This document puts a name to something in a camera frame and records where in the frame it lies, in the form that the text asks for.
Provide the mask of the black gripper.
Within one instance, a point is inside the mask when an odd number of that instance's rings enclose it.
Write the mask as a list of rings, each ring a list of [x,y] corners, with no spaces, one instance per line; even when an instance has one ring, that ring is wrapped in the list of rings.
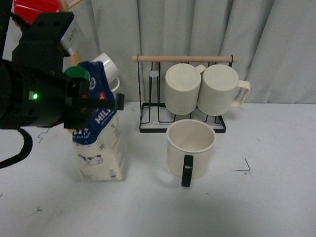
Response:
[[[15,106],[13,124],[17,127],[53,127],[82,129],[89,119],[89,109],[124,109],[124,94],[115,100],[85,98],[88,80],[63,72],[66,56],[60,39],[75,19],[71,12],[41,13],[29,26],[12,53],[16,79],[22,84],[23,98]]]

